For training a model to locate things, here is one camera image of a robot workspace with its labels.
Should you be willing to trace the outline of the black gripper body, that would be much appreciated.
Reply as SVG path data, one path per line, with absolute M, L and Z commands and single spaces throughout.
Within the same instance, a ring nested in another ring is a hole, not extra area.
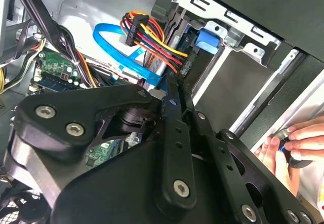
M 73 180 L 51 223 L 184 223 L 197 203 L 189 126 L 163 117 L 152 140 Z

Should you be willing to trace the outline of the person's left hand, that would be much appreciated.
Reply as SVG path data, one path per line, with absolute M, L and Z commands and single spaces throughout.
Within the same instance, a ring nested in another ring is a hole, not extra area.
M 288 166 L 286 157 L 279 150 L 280 140 L 268 137 L 254 155 L 296 197 L 300 184 L 299 169 Z

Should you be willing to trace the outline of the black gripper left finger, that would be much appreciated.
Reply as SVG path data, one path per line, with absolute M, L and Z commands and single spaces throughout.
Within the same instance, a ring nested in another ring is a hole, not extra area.
M 7 150 L 23 170 L 13 177 L 39 189 L 54 208 L 69 183 L 96 168 L 86 168 L 87 150 L 133 132 L 142 133 L 141 143 L 145 143 L 154 138 L 163 117 L 183 121 L 180 83 L 173 76 L 166 77 L 165 83 L 167 94 L 162 99 L 136 85 L 26 97 L 16 109 Z

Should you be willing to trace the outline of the person's right hand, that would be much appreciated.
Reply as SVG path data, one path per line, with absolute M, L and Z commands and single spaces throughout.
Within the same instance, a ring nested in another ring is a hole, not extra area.
M 288 128 L 285 149 L 297 160 L 323 162 L 323 116 Z

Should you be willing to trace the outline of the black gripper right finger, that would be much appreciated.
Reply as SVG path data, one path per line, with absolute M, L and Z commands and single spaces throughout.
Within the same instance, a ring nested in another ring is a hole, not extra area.
M 215 133 L 179 85 L 197 203 L 184 223 L 315 223 L 311 213 L 228 130 Z

